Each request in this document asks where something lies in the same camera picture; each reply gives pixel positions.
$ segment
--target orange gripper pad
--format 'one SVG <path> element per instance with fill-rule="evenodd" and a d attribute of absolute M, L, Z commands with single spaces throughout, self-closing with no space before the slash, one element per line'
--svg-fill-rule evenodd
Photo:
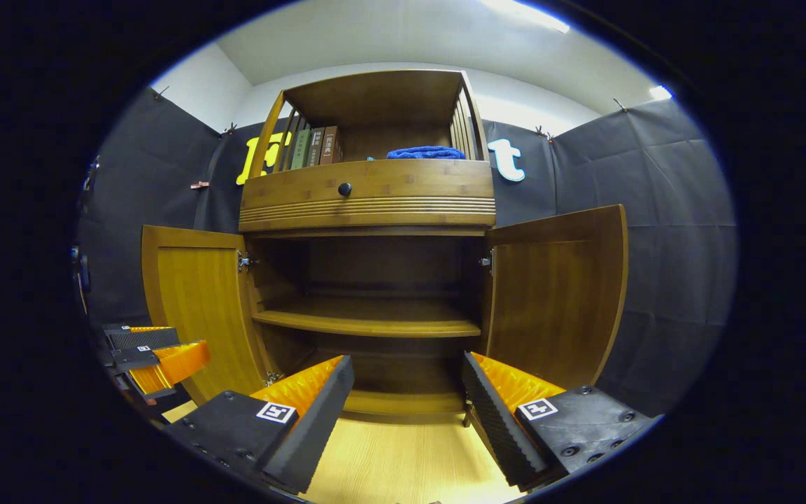
<path fill-rule="evenodd" d="M 499 393 L 506 408 L 511 414 L 515 414 L 515 409 L 519 405 L 530 403 L 537 399 L 549 398 L 557 393 L 565 391 L 560 386 L 553 385 L 546 380 L 538 379 L 533 375 L 519 370 L 517 367 L 500 363 L 489 357 L 484 357 L 479 353 L 471 352 L 474 360 L 477 361 L 484 375 L 493 384 L 496 393 Z"/>
<path fill-rule="evenodd" d="M 144 333 L 146 331 L 157 331 L 159 329 L 169 329 L 169 328 L 129 328 L 129 332 L 131 332 L 131 333 Z"/>
<path fill-rule="evenodd" d="M 301 418 L 304 418 L 306 410 L 313 404 L 316 396 L 322 391 L 325 380 L 329 379 L 332 371 L 338 367 L 341 357 L 343 355 L 308 367 L 300 373 L 294 373 L 271 386 L 252 393 L 250 397 L 260 399 L 260 401 L 292 406 L 297 409 L 297 414 L 300 415 L 297 421 L 300 421 Z"/>
<path fill-rule="evenodd" d="M 154 354 L 160 359 L 159 364 L 129 371 L 143 393 L 170 389 L 204 369 L 211 361 L 211 352 L 207 349 L 205 340 L 158 348 L 154 350 Z"/>

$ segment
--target grooved drawer front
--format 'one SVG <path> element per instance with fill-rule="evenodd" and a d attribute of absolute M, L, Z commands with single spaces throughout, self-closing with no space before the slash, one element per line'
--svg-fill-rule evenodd
<path fill-rule="evenodd" d="M 338 186 L 353 186 L 342 197 Z M 368 225 L 493 226 L 489 162 L 343 162 L 250 178 L 239 232 Z"/>

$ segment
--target blue cloth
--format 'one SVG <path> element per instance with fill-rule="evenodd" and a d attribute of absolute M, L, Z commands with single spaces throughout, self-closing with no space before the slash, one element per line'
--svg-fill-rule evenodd
<path fill-rule="evenodd" d="M 464 160 L 461 150 L 443 146 L 409 147 L 409 149 L 391 150 L 389 160 Z"/>

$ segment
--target book spine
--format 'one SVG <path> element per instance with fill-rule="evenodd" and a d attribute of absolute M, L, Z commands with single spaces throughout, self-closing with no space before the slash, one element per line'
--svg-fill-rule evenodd
<path fill-rule="evenodd" d="M 317 127 L 313 129 L 313 140 L 310 141 L 310 152 L 307 154 L 306 165 L 316 166 L 319 164 L 320 151 L 323 147 L 323 134 L 325 133 L 324 127 Z"/>
<path fill-rule="evenodd" d="M 319 164 L 332 164 L 332 157 L 335 150 L 335 137 L 338 136 L 338 127 L 326 127 L 323 140 L 322 154 L 320 154 Z"/>
<path fill-rule="evenodd" d="M 304 158 L 307 147 L 310 146 L 310 128 L 302 129 L 297 133 L 297 143 L 294 145 L 294 157 L 291 159 L 291 169 L 304 168 Z"/>
<path fill-rule="evenodd" d="M 332 154 L 332 162 L 343 162 L 344 160 L 344 150 L 343 144 L 341 143 L 341 131 L 338 130 L 338 134 L 335 134 L 335 150 Z"/>

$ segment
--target yellow letter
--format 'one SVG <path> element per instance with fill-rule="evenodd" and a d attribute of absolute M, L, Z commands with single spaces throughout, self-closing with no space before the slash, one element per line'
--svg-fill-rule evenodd
<path fill-rule="evenodd" d="M 290 146 L 291 144 L 291 137 L 293 134 L 288 134 L 285 137 L 285 147 Z M 247 181 L 248 176 L 250 175 L 250 164 L 253 163 L 253 151 L 257 148 L 257 140 L 259 137 L 252 138 L 247 141 L 247 158 L 244 160 L 244 170 L 241 172 L 241 175 L 236 178 L 236 184 L 243 186 L 244 181 Z M 278 145 L 282 141 L 282 134 L 281 133 L 274 133 L 272 136 L 269 137 L 269 150 L 266 150 L 266 156 L 263 160 L 263 164 L 268 167 L 272 167 L 276 164 L 276 158 L 278 157 Z M 260 176 L 266 175 L 265 169 L 260 169 Z"/>

